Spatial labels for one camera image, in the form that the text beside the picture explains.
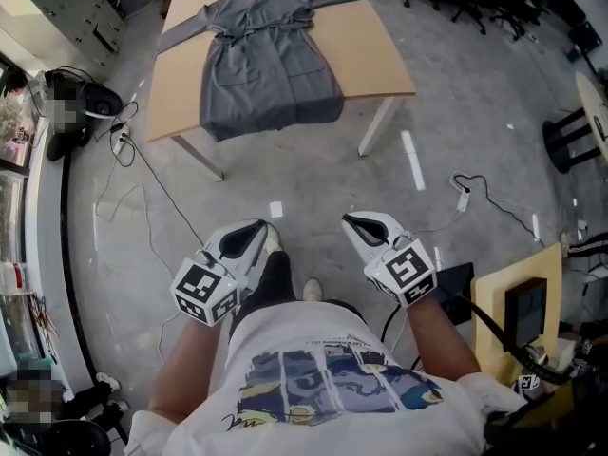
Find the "wooden table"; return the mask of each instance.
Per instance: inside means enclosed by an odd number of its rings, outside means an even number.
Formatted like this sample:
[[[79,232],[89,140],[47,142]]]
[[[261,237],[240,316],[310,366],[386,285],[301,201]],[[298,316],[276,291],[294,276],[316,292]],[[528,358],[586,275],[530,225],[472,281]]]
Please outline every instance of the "wooden table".
[[[556,243],[542,252],[514,263],[498,272],[476,277],[471,282],[471,300],[504,328],[504,293],[529,278],[547,279],[544,331],[537,342],[549,357],[558,343],[561,314],[561,246]],[[503,350],[503,344],[475,314],[473,315],[475,356],[482,371],[510,386],[519,376],[520,364]]]
[[[164,30],[195,15],[217,0],[173,0]],[[361,156],[386,130],[402,96],[415,94],[409,73],[387,30],[367,0],[318,9],[310,29],[347,100],[384,97],[361,141]],[[215,181],[223,173],[181,134],[202,130],[200,84],[203,65],[214,38],[212,32],[173,47],[157,57],[148,105],[146,138],[149,142],[172,138],[201,162]]]
[[[577,89],[582,108],[557,123],[545,122],[542,126],[542,136],[549,158],[562,174],[568,172],[572,166],[590,161],[597,156],[602,156],[608,162],[608,147],[606,146],[608,110],[604,105],[604,99],[595,85],[581,72],[577,72]],[[567,135],[562,134],[562,130],[567,125],[583,118],[586,124],[581,128]],[[589,134],[593,134],[597,147],[578,154],[576,157],[570,157],[568,144]]]

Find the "wooden board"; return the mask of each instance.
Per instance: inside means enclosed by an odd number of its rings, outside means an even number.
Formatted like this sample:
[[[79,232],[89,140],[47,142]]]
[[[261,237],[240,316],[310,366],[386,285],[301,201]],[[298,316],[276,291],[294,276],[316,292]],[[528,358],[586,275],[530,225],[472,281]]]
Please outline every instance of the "wooden board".
[[[173,0],[164,30],[217,0]],[[347,99],[412,95],[409,73],[367,0],[319,9],[310,33],[330,64]],[[204,32],[157,57],[146,138],[200,128],[200,83],[212,32]]]
[[[551,357],[557,347],[561,313],[559,243],[498,272],[474,278],[471,282],[471,300],[504,328],[504,293],[532,277],[547,279],[544,331],[538,344],[543,345]],[[520,372],[519,364],[503,351],[503,344],[476,315],[473,315],[473,337],[475,356],[482,371],[507,386],[515,381]]]
[[[608,110],[604,105],[604,99],[593,83],[580,71],[577,71],[577,88],[587,122],[593,130],[593,137],[598,143],[601,156],[608,162],[608,147],[604,138],[608,136]]]

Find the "white t-shirt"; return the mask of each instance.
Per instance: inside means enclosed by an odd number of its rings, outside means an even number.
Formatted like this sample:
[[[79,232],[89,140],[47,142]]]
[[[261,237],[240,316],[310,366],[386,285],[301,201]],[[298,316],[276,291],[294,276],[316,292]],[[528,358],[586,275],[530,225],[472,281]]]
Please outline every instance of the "white t-shirt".
[[[524,403],[481,373],[450,382],[404,370],[355,314],[292,302],[243,319],[219,389],[181,424],[137,412],[124,452],[473,455],[486,415]]]

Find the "power strip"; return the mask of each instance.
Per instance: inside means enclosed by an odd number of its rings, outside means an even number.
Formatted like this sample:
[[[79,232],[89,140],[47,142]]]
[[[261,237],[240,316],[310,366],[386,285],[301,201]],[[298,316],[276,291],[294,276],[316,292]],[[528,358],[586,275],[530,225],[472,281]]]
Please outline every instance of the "power strip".
[[[115,156],[118,156],[121,153],[121,150],[123,150],[124,147],[124,143],[129,138],[130,134],[131,130],[129,130],[129,127],[127,125],[123,125],[118,140],[116,141],[116,143],[114,144],[114,148],[112,149]]]

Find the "gray robe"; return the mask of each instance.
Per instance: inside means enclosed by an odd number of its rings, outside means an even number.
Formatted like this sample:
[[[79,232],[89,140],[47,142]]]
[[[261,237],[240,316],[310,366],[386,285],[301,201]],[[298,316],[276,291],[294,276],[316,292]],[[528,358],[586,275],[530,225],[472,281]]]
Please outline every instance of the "gray robe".
[[[200,124],[218,142],[334,122],[344,96],[306,28],[314,9],[351,1],[218,0],[165,32],[159,53],[206,30],[216,33],[203,71]]]

